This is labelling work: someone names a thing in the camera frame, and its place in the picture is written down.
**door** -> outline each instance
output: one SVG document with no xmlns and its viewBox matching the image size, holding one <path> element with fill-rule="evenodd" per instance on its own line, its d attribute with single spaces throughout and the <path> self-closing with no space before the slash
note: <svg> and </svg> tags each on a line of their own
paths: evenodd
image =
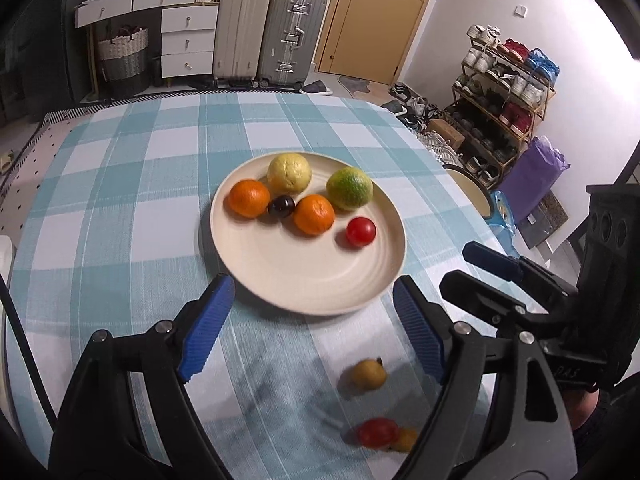
<svg viewBox="0 0 640 480">
<path fill-rule="evenodd" d="M 389 84 L 424 0 L 338 0 L 320 72 Z"/>
</svg>

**white suitcase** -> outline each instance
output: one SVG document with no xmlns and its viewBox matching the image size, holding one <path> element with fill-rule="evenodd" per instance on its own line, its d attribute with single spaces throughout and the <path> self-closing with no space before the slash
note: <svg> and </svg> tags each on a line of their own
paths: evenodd
<svg viewBox="0 0 640 480">
<path fill-rule="evenodd" d="M 254 79 L 269 0 L 220 0 L 213 75 L 218 79 Z"/>
</svg>

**cardboard box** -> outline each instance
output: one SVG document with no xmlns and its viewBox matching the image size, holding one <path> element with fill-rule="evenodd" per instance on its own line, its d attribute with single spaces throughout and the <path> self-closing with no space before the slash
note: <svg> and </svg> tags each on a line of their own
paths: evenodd
<svg viewBox="0 0 640 480">
<path fill-rule="evenodd" d="M 430 132 L 436 132 L 444 140 L 447 140 L 449 145 L 455 151 L 457 151 L 460 145 L 465 141 L 465 136 L 444 119 L 432 119 L 429 121 L 427 128 Z"/>
</svg>

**tablecloth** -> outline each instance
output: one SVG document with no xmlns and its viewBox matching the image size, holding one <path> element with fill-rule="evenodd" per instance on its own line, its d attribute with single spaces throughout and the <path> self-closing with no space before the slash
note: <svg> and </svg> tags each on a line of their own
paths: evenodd
<svg viewBox="0 0 640 480">
<path fill-rule="evenodd" d="M 261 92 L 107 108 L 60 147 L 24 224 L 12 275 L 11 293 L 55 410 L 95 330 L 127 335 L 171 319 L 224 270 L 209 229 L 216 187 L 249 158 L 283 150 L 324 153 L 375 179 L 404 222 L 403 272 L 429 300 L 441 301 L 437 286 L 452 269 L 512 292 L 463 261 L 466 242 L 500 250 L 497 241 L 414 134 L 382 108 Z M 343 372 L 370 357 L 381 357 L 388 370 L 383 388 L 345 394 Z M 46 462 L 51 431 L 11 334 L 8 368 L 24 436 Z M 132 374 L 132 382 L 150 452 L 166 460 L 142 377 Z M 438 386 L 415 360 L 390 294 L 353 315 L 323 319 L 279 310 L 240 285 L 187 391 L 235 478 L 386 480 L 404 455 L 353 446 L 346 435 L 372 416 L 421 428 Z M 472 453 L 471 439 L 461 460 Z"/>
</svg>

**silver suitcase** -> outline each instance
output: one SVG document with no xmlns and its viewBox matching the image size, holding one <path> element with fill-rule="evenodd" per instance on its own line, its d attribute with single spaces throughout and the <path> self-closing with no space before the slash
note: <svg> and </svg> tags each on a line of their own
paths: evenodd
<svg viewBox="0 0 640 480">
<path fill-rule="evenodd" d="M 218 79 L 254 79 L 269 0 L 220 0 L 213 75 Z"/>
<path fill-rule="evenodd" d="M 260 50 L 258 78 L 302 86 L 318 42 L 326 0 L 271 0 Z"/>
</svg>

